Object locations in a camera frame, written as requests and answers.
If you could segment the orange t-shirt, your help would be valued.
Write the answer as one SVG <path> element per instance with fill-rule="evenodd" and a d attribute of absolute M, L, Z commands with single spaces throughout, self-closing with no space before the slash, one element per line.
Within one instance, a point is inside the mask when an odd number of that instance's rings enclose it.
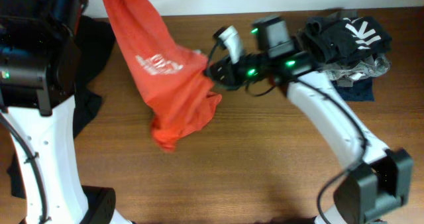
<path fill-rule="evenodd" d="M 204 128 L 222 100 L 203 71 L 205 55 L 180 46 L 149 0 L 103 0 L 143 101 L 154 113 L 153 140 L 166 151 Z"/>

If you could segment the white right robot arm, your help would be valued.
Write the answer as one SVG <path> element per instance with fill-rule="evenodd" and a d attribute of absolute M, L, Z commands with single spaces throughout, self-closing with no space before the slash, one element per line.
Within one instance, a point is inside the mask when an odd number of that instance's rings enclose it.
<path fill-rule="evenodd" d="M 227 51 L 208 62 L 205 75 L 227 90 L 249 89 L 270 79 L 273 89 L 301 110 L 321 133 L 341 165 L 329 180 L 334 204 L 319 209 L 314 223 L 381 223 L 409 200 L 413 159 L 391 149 L 356 116 L 324 67 L 331 62 L 383 58 L 389 36 L 370 18 L 316 17 L 291 34 L 279 16 L 253 22 L 258 52 L 247 53 L 235 27 L 222 27 L 215 46 Z"/>

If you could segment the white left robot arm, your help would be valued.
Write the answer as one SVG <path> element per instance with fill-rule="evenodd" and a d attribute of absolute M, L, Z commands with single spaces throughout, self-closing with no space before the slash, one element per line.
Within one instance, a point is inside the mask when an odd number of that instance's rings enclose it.
<path fill-rule="evenodd" d="M 75 44 L 88 0 L 1 0 L 1 124 L 26 194 L 24 223 L 125 223 L 112 188 L 80 182 Z"/>

